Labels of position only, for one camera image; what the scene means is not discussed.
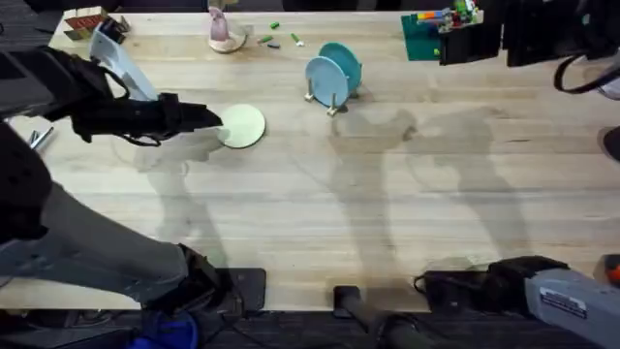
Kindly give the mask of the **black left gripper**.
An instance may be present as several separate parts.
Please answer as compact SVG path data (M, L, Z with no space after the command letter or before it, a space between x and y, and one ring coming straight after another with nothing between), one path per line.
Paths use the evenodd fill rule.
M110 69L58 49L47 48L46 53L69 74L65 87L77 92L47 111L46 119L70 118L74 132L87 143L96 135L112 135L139 146L158 146L180 133L222 125L206 105L180 103L175 94L132 100L128 85Z

